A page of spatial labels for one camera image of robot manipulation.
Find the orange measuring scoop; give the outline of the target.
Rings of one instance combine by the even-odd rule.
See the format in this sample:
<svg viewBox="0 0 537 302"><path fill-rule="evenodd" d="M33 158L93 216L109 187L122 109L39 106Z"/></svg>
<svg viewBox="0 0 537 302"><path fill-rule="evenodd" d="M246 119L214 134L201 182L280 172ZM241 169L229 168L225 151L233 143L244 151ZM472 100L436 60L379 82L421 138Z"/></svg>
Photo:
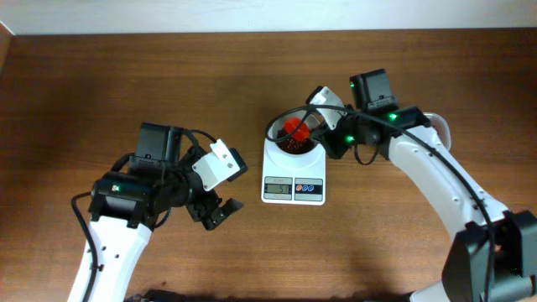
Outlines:
<svg viewBox="0 0 537 302"><path fill-rule="evenodd" d="M304 142L310 136L309 127L297 116L290 117L284 122L284 130L298 142Z"/></svg>

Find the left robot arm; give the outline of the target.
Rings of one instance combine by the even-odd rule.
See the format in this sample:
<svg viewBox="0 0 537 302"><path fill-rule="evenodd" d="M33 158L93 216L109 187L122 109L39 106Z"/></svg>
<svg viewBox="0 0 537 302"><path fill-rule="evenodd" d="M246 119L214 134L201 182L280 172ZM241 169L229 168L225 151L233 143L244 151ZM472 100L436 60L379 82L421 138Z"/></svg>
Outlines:
<svg viewBox="0 0 537 302"><path fill-rule="evenodd" d="M204 150L198 130L142 123L137 147L123 155L91 190L90 218L71 200L86 238L71 301L121 301L133 270L155 229L172 209L184 207L207 231L221 225L243 204L223 200L215 188L232 182L248 166L234 148L211 138Z"/></svg>

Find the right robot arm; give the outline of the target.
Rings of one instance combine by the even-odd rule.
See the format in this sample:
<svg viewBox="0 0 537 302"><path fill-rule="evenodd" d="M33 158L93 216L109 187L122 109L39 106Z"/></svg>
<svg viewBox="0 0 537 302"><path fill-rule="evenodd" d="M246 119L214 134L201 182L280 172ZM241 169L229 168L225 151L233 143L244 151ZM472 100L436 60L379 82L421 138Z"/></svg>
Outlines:
<svg viewBox="0 0 537 302"><path fill-rule="evenodd" d="M400 107L385 70L350 77L353 105L319 86L307 111L324 122L312 134L332 159L372 145L431 204L452 240L439 282L405 301L519 301L536 295L536 217L514 213L454 159L418 107Z"/></svg>

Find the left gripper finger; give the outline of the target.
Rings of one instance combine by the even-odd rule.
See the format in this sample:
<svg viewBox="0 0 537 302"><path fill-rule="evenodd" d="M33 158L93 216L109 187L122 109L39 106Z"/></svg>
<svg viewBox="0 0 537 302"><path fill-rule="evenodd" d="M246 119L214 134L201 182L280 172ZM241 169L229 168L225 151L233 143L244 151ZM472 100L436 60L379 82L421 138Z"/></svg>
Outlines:
<svg viewBox="0 0 537 302"><path fill-rule="evenodd" d="M185 205L193 222L201 222L222 203L222 198L214 191L196 193Z"/></svg>
<svg viewBox="0 0 537 302"><path fill-rule="evenodd" d="M203 219L203 226L207 231L215 230L220 226L230 215L241 210L244 204L233 198L226 201L223 206L218 206L206 218Z"/></svg>

